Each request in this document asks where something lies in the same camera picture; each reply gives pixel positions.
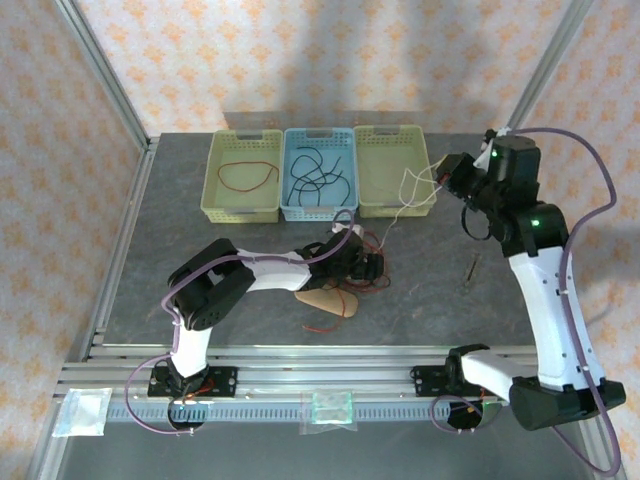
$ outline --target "beige foam piece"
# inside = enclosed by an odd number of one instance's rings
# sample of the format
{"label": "beige foam piece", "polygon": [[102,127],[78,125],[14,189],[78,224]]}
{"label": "beige foam piece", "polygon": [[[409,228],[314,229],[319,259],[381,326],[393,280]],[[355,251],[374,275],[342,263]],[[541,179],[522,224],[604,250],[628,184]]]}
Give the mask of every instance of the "beige foam piece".
{"label": "beige foam piece", "polygon": [[353,317],[358,310],[358,297],[353,293],[345,292],[338,288],[308,290],[306,292],[295,292],[295,296],[302,303],[319,308],[325,312],[342,316],[342,300],[344,300],[344,316],[346,318]]}

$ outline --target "blue basket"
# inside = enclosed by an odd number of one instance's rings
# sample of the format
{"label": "blue basket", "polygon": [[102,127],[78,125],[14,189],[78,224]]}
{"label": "blue basket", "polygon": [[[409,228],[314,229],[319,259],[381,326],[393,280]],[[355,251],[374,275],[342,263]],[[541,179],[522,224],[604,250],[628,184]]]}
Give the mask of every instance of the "blue basket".
{"label": "blue basket", "polygon": [[[358,169],[351,128],[289,128],[284,132],[283,155],[280,208],[285,220],[327,222],[342,209],[355,214]],[[327,184],[319,187],[321,181]]]}

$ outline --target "yellow basket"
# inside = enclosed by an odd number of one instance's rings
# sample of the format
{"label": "yellow basket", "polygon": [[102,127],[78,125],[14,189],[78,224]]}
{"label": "yellow basket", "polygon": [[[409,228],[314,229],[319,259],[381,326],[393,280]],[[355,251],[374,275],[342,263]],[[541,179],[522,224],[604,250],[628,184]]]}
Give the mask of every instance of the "yellow basket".
{"label": "yellow basket", "polygon": [[[211,222],[278,222],[282,143],[280,130],[219,130],[214,134],[200,201],[200,208]],[[278,170],[257,162],[266,162]],[[227,188],[220,177],[229,187],[240,190],[267,180],[253,191],[238,192]]]}
{"label": "yellow basket", "polygon": [[[427,146],[422,128],[418,125],[373,126],[354,128],[360,190],[360,216],[363,218],[394,217],[402,207],[398,191],[405,168],[418,175],[429,166]],[[431,170],[422,178],[432,180]],[[402,198],[411,200],[416,180],[407,174],[402,186]],[[413,203],[426,200],[433,194],[434,184],[419,182]],[[423,217],[435,204],[435,195],[420,207],[405,208],[401,217]]]}

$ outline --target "patterned wall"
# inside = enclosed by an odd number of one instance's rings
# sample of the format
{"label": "patterned wall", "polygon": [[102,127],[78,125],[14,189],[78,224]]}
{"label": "patterned wall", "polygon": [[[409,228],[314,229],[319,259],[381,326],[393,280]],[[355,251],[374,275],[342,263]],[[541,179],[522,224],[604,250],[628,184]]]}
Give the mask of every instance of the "patterned wall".
{"label": "patterned wall", "polygon": [[[627,404],[613,411],[629,478],[640,478],[640,3],[595,2],[526,126],[558,126],[593,142],[619,201],[575,250],[580,300],[599,358],[621,380]],[[571,140],[538,134],[542,195],[573,225],[607,202],[590,155]]]}
{"label": "patterned wall", "polygon": [[569,2],[79,3],[158,135],[354,123],[484,131],[508,120]]}
{"label": "patterned wall", "polygon": [[19,479],[138,152],[52,0],[3,0],[0,84],[0,477]]}

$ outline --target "plastic bag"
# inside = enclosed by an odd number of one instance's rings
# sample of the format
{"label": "plastic bag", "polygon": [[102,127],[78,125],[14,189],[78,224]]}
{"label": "plastic bag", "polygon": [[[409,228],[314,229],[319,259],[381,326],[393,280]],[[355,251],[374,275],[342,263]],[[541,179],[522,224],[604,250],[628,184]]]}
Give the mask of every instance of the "plastic bag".
{"label": "plastic bag", "polygon": [[328,432],[337,428],[358,430],[351,392],[317,391],[302,394],[300,435]]}
{"label": "plastic bag", "polygon": [[70,388],[60,407],[52,436],[104,435],[111,392],[111,388]]}

